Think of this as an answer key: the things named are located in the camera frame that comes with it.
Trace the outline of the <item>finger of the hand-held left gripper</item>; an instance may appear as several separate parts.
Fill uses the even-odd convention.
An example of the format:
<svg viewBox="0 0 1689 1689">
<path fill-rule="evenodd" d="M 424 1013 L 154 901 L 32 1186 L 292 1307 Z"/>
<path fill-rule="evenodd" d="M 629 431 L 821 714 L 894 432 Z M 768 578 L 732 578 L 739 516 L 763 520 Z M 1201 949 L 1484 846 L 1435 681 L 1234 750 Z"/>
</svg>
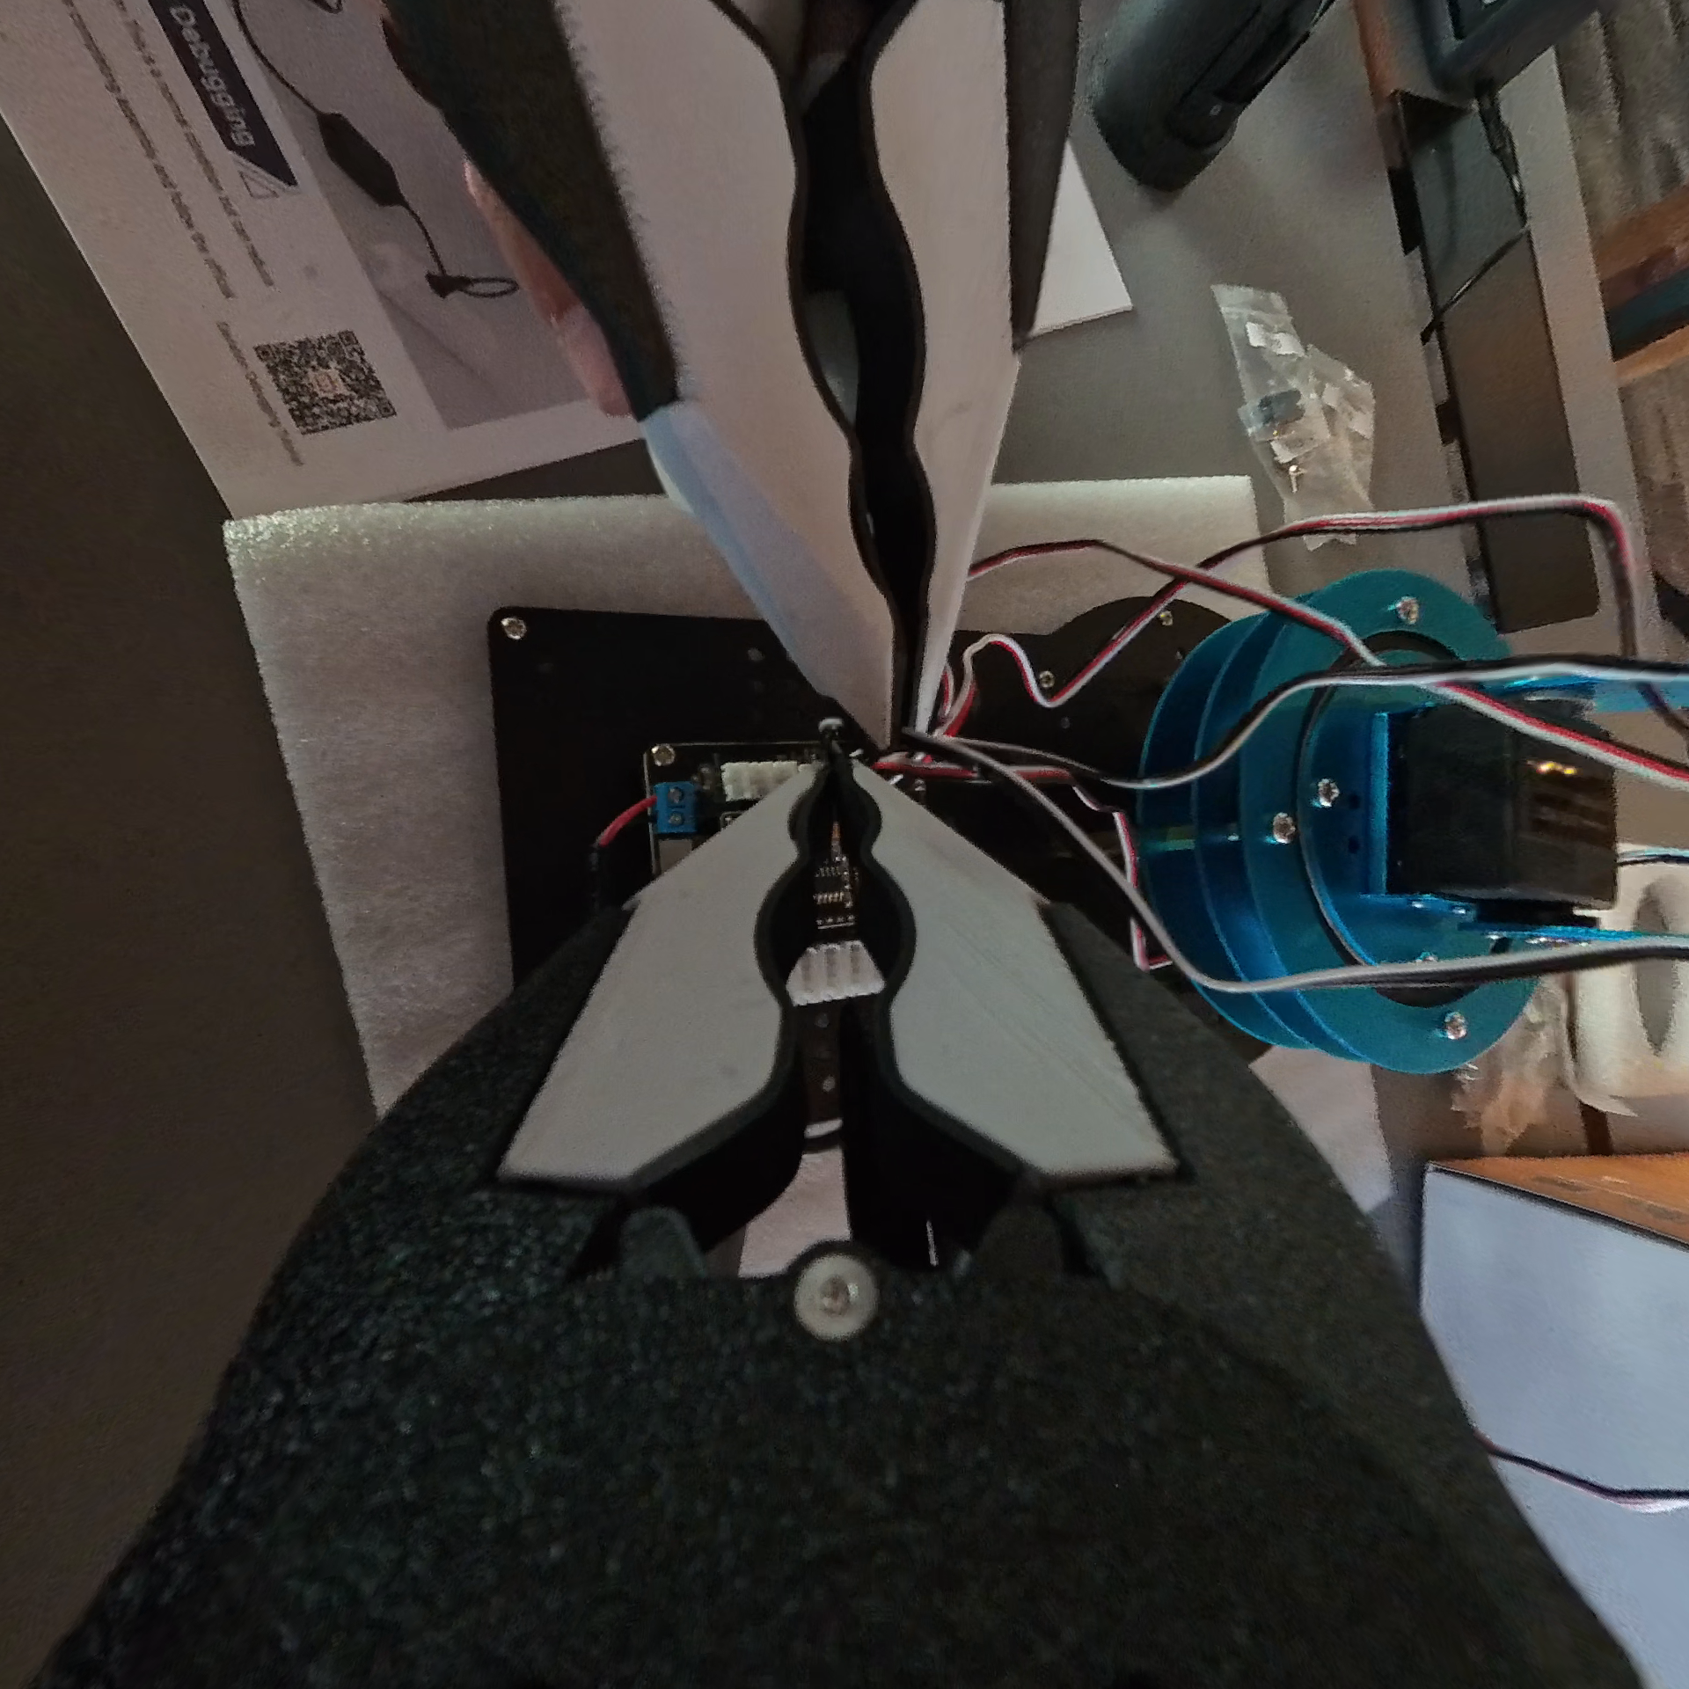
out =
<svg viewBox="0 0 1689 1689">
<path fill-rule="evenodd" d="M 858 60 L 858 513 L 892 613 L 873 740 L 922 729 L 957 631 L 1020 376 L 1001 3 L 894 3 Z"/>
<path fill-rule="evenodd" d="M 764 40 L 730 3 L 566 3 L 563 40 L 674 361 L 640 432 L 808 683 L 896 729 L 896 616 L 847 422 L 797 310 L 801 172 Z"/>
</svg>

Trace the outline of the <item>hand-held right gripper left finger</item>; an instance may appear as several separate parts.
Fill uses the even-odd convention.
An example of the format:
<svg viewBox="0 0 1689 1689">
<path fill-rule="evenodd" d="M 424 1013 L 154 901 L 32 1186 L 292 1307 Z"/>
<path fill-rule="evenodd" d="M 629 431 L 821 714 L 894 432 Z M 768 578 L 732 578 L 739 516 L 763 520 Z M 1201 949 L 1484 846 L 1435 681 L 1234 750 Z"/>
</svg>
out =
<svg viewBox="0 0 1689 1689">
<path fill-rule="evenodd" d="M 793 774 L 634 899 L 500 1175 L 566 1190 L 781 1190 L 806 1101 L 788 979 L 817 936 L 831 768 Z"/>
</svg>

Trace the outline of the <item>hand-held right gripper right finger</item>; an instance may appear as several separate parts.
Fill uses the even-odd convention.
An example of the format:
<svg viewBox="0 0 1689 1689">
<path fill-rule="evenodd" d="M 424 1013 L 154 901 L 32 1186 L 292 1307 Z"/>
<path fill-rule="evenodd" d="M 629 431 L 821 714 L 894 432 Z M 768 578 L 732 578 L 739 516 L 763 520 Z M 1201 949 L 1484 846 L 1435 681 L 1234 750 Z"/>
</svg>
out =
<svg viewBox="0 0 1689 1689">
<path fill-rule="evenodd" d="M 875 770 L 841 770 L 896 1095 L 1049 1190 L 1177 1167 L 1045 899 Z"/>
</svg>

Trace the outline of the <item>black circuit board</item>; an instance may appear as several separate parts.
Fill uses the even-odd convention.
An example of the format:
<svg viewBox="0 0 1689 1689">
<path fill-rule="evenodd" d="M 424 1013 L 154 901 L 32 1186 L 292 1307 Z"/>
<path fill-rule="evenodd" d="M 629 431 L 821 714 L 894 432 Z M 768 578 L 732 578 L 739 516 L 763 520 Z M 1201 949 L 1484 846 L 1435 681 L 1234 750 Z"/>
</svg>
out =
<svg viewBox="0 0 1689 1689">
<path fill-rule="evenodd" d="M 718 766 L 714 771 L 718 774 L 716 781 L 701 794 L 697 784 L 690 779 L 679 778 L 656 778 L 651 781 L 653 791 L 653 813 L 656 818 L 651 823 L 653 834 L 657 839 L 657 866 L 659 875 L 674 870 L 675 866 L 685 865 L 687 859 L 698 852 L 706 842 L 718 839 L 729 831 L 729 827 L 744 817 L 758 801 L 771 796 L 781 784 L 785 784 L 793 774 L 805 771 L 813 766 L 823 766 L 821 761 L 808 761 L 802 758 L 788 758 L 778 770 L 768 770 L 771 761 L 754 759 L 744 753 L 737 753 L 732 758 L 732 768 L 737 771 L 754 771 L 754 781 L 749 788 L 732 786 L 722 778 L 722 768 Z M 817 852 L 817 866 L 815 866 L 815 908 L 817 908 L 817 936 L 811 943 L 824 943 L 834 936 L 843 936 L 843 929 L 834 924 L 834 919 L 843 915 L 852 916 L 851 936 L 860 939 L 858 935 L 858 866 L 851 842 L 841 833 L 841 794 L 832 791 L 831 788 L 831 811 L 832 818 L 826 833 L 826 846 Z M 821 1008 L 831 1015 L 831 1023 L 839 1027 L 851 1013 L 857 1001 L 866 1003 L 866 1019 L 868 1019 L 868 1033 L 866 1037 L 873 1039 L 877 1036 L 877 1003 L 879 993 L 884 990 L 881 970 L 877 968 L 866 943 L 860 939 L 868 961 L 868 990 L 854 987 L 849 997 L 834 997 L 823 1000 Z M 797 961 L 797 966 L 805 965 L 805 954 L 808 946 Z M 808 1013 L 808 982 L 811 974 L 801 974 L 798 990 L 788 990 L 793 1008 L 794 1008 L 794 1031 L 797 1031 L 797 1054 L 801 1060 L 802 1082 L 808 1077 L 808 1055 L 806 1046 L 802 1041 L 805 1033 L 805 1017 Z M 813 1150 L 813 1142 L 805 1129 L 805 1154 Z"/>
</svg>

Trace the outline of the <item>blue toy robot arm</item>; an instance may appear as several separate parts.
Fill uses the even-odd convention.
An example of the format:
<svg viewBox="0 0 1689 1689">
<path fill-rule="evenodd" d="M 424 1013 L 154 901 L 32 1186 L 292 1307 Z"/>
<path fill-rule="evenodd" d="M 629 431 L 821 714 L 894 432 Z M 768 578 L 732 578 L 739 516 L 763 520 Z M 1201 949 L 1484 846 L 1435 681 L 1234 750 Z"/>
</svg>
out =
<svg viewBox="0 0 1689 1689">
<path fill-rule="evenodd" d="M 1224 620 L 1172 672 L 1134 798 L 1142 887 L 1197 997 L 1246 1036 L 1404 1073 L 1457 1069 L 1619 899 L 1614 661 L 1519 661 L 1448 586 L 1374 571 Z"/>
</svg>

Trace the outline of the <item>person's left hand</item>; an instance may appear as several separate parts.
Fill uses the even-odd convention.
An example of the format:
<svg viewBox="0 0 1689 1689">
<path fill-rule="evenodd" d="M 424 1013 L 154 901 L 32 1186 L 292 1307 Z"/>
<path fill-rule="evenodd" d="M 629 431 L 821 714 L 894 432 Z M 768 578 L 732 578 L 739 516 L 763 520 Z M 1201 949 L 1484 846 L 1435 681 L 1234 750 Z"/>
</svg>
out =
<svg viewBox="0 0 1689 1689">
<path fill-rule="evenodd" d="M 490 229 L 500 253 L 509 263 L 524 296 L 552 332 L 586 395 L 603 415 L 631 420 L 627 392 L 596 315 L 473 160 L 463 163 L 463 179 L 470 200 Z"/>
</svg>

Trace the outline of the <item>white instruction sheet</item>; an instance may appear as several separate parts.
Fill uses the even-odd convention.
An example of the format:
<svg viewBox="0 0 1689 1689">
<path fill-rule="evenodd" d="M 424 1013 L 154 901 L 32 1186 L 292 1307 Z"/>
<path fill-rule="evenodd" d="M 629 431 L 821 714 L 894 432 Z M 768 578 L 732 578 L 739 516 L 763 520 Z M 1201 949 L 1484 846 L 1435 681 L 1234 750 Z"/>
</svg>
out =
<svg viewBox="0 0 1689 1689">
<path fill-rule="evenodd" d="M 598 450 L 461 147 L 347 3 L 5 3 L 5 116 L 229 513 Z"/>
</svg>

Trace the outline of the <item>dark rounded object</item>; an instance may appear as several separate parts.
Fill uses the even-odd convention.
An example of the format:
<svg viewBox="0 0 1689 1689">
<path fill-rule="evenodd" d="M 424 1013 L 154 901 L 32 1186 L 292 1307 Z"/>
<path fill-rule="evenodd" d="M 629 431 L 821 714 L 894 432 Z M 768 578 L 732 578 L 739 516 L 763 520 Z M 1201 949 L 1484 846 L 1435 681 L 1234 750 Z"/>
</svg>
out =
<svg viewBox="0 0 1689 1689">
<path fill-rule="evenodd" d="M 1328 9 L 1328 1 L 1124 1 L 1088 85 L 1111 154 L 1147 188 L 1180 192 Z"/>
</svg>

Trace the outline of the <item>clear plastic screw bag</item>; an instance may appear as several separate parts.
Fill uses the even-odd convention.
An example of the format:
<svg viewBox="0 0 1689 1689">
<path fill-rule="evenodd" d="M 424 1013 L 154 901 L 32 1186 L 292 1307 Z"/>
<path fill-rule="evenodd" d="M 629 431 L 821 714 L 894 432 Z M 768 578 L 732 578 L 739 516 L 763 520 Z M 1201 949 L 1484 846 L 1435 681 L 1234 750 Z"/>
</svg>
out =
<svg viewBox="0 0 1689 1689">
<path fill-rule="evenodd" d="M 1238 422 L 1287 520 L 1374 508 L 1378 404 L 1346 361 L 1307 343 L 1283 298 L 1212 285 L 1238 376 Z"/>
</svg>

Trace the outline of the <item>white foam sheet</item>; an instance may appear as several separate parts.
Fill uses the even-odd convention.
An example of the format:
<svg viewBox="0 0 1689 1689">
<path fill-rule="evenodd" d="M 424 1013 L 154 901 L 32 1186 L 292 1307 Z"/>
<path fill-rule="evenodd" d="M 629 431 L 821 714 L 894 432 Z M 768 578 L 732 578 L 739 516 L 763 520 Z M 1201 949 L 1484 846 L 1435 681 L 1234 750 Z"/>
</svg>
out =
<svg viewBox="0 0 1689 1689">
<path fill-rule="evenodd" d="M 663 495 L 231 520 L 226 550 L 378 1111 L 516 985 L 495 612 L 757 620 Z"/>
</svg>

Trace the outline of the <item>black metal stand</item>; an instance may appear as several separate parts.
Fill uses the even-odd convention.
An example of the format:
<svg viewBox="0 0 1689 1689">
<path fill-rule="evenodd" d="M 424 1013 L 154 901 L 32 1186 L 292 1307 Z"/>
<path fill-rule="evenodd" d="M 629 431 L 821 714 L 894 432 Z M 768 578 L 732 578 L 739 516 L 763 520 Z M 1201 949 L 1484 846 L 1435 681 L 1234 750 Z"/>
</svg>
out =
<svg viewBox="0 0 1689 1689">
<path fill-rule="evenodd" d="M 1355 3 L 1421 348 L 1452 475 L 1473 500 L 1579 488 L 1527 172 L 1502 90 L 1592 3 Z"/>
</svg>

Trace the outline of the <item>white tape roll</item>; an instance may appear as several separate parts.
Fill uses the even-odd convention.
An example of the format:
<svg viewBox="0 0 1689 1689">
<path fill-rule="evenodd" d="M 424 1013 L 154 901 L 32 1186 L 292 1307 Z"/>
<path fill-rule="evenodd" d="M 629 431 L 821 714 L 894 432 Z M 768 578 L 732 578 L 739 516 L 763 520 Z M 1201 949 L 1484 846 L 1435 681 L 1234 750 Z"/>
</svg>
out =
<svg viewBox="0 0 1689 1689">
<path fill-rule="evenodd" d="M 1619 901 L 1602 936 L 1687 935 L 1687 868 L 1644 863 L 1619 870 Z M 1687 963 L 1644 958 L 1572 979 L 1576 1079 L 1629 1104 L 1687 1093 Z"/>
</svg>

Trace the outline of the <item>white cardboard box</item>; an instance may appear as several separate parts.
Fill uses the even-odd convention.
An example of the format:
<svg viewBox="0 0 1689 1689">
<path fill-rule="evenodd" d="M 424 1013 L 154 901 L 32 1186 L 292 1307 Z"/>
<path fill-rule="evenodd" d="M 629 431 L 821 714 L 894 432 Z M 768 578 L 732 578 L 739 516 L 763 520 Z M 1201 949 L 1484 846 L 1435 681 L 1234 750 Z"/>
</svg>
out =
<svg viewBox="0 0 1689 1689">
<path fill-rule="evenodd" d="M 1687 1685 L 1685 1151 L 1429 1163 L 1421 1316 L 1533 1530 Z"/>
</svg>

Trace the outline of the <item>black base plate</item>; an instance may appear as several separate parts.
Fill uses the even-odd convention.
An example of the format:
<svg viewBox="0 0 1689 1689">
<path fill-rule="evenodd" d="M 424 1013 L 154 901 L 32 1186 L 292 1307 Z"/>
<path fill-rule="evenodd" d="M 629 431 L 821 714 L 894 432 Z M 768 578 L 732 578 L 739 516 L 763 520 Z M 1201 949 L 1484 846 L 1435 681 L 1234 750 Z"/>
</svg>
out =
<svg viewBox="0 0 1689 1689">
<path fill-rule="evenodd" d="M 964 733 L 1133 774 L 1175 668 L 1221 616 L 1179 598 L 1101 679 L 1058 710 L 1035 706 L 999 648 L 978 657 Z M 648 755 L 705 794 L 710 758 L 802 758 L 834 704 L 761 621 L 502 608 L 489 621 L 500 823 L 514 979 L 525 982 L 593 912 L 656 875 L 646 817 L 600 834 L 648 796 Z"/>
</svg>

